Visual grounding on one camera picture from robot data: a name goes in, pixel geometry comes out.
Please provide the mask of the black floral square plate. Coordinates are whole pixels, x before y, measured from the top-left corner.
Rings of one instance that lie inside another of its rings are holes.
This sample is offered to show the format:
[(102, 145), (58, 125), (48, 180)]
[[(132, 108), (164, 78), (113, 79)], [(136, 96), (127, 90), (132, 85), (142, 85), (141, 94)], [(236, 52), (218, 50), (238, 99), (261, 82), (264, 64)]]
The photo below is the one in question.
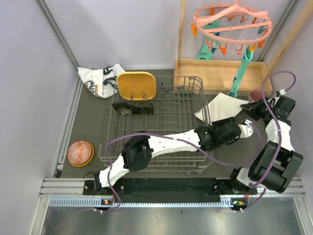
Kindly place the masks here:
[(122, 101), (114, 102), (112, 107), (119, 115), (152, 115), (154, 114), (154, 105), (148, 101)]

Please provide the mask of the white square plate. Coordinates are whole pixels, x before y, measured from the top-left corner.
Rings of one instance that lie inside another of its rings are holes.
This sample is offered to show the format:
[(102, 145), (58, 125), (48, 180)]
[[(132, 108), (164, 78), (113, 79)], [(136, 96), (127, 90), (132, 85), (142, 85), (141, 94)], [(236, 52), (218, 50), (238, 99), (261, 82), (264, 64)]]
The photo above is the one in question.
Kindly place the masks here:
[(207, 120), (211, 124), (214, 121), (235, 117), (242, 110), (240, 106), (248, 103), (248, 100), (219, 93), (208, 105), (195, 112), (194, 116), (201, 121)]

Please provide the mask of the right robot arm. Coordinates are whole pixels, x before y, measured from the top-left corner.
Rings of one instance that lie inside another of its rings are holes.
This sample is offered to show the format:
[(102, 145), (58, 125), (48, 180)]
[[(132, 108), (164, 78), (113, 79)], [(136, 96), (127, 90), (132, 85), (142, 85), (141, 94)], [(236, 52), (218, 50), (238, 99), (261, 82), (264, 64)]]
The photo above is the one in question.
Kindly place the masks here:
[(255, 182), (277, 193), (287, 189), (303, 162), (303, 156), (295, 151), (290, 138), (288, 116), (295, 104), (295, 100), (280, 96), (241, 105), (251, 118), (263, 120), (268, 142), (250, 168), (233, 169), (228, 181), (232, 193), (248, 191)]

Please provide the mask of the yellow woven-pattern plate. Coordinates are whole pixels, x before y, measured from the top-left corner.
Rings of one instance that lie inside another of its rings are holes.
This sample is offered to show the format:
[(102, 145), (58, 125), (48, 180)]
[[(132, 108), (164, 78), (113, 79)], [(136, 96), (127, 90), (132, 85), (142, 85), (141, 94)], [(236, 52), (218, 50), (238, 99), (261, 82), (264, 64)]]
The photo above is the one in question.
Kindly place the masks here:
[(149, 72), (124, 72), (116, 83), (120, 96), (129, 101), (151, 100), (157, 93), (156, 78)]

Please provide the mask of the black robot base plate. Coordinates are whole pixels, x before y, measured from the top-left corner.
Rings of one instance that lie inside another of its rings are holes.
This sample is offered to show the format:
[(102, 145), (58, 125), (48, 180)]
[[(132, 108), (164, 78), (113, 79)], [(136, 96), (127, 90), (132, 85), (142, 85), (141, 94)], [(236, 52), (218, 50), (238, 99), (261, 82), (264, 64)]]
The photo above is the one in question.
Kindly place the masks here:
[(216, 178), (122, 178), (113, 188), (123, 203), (220, 202), (221, 195), (244, 198), (246, 193), (228, 179)]

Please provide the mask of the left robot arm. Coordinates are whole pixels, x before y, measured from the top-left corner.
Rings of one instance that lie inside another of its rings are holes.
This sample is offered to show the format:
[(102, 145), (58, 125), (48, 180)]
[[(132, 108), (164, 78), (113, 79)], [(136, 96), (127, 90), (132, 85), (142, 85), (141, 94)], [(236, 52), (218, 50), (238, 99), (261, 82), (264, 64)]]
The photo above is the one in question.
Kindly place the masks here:
[[(234, 118), (227, 118), (215, 122), (213, 126), (199, 126), (179, 134), (163, 136), (142, 131), (119, 137), (106, 144), (110, 165), (96, 174), (94, 188), (100, 194), (106, 194), (118, 179), (128, 172), (145, 169), (155, 157), (176, 152), (199, 151), (204, 154), (236, 142), (241, 134), (242, 130)], [(129, 140), (113, 162), (109, 146), (126, 138)]]

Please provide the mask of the pink ceramic mug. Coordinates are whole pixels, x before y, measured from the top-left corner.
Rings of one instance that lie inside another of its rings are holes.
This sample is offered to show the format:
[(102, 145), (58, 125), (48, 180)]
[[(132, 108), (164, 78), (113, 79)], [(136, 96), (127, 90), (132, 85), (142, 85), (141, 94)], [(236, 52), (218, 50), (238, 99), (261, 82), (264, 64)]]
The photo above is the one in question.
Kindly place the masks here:
[(261, 89), (255, 89), (250, 93), (250, 98), (249, 98), (249, 102), (253, 103), (256, 101), (260, 101), (264, 98), (268, 97), (268, 94), (264, 91), (262, 91)]

